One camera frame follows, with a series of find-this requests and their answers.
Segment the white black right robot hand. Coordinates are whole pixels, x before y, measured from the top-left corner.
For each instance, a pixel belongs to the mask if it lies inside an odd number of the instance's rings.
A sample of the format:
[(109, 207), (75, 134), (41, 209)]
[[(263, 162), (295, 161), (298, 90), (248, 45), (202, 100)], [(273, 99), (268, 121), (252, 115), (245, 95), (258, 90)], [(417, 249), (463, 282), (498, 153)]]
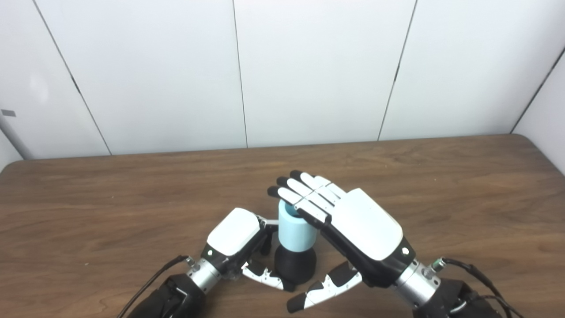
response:
[(362, 189), (346, 192), (322, 176), (298, 170), (276, 183), (268, 195), (292, 206), (347, 260), (288, 300), (288, 312), (315, 306), (360, 283), (389, 288), (414, 261), (401, 225)]

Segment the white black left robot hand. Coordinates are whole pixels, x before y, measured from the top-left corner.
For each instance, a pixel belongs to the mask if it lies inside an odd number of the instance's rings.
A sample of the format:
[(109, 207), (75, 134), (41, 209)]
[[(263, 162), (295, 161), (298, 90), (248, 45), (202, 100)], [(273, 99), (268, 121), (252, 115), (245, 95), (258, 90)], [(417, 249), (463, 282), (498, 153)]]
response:
[(260, 284), (293, 292), (295, 284), (281, 278), (252, 256), (271, 251), (272, 237), (279, 221), (265, 219), (243, 208), (234, 208), (208, 235), (197, 264), (202, 273), (192, 269), (189, 276), (207, 293), (220, 280), (246, 276)]

